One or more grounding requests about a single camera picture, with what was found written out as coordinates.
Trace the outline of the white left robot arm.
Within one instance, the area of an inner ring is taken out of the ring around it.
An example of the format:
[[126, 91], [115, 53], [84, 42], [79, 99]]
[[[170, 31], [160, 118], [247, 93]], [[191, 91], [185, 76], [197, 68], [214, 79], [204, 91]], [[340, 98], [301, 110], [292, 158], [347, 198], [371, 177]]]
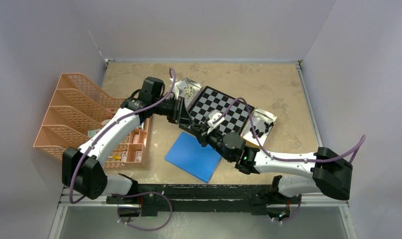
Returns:
[[126, 136], [152, 115], [165, 116], [170, 123], [190, 124], [185, 99], [165, 83], [147, 77], [141, 89], [125, 99], [111, 120], [90, 140], [62, 154], [62, 183], [89, 199], [102, 194], [119, 195], [127, 204], [137, 200], [137, 181], [122, 175], [106, 175], [103, 166]]

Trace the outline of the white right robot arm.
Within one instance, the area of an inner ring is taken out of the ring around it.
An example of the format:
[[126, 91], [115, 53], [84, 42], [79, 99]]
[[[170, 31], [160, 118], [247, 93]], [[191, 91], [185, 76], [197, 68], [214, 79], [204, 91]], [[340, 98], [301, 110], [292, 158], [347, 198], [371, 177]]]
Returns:
[[350, 199], [353, 165], [327, 147], [310, 153], [279, 153], [250, 147], [235, 132], [221, 134], [218, 129], [196, 124], [189, 128], [202, 147], [211, 146], [226, 161], [244, 174], [275, 173], [269, 189], [277, 203], [299, 194], [322, 193], [347, 201]]

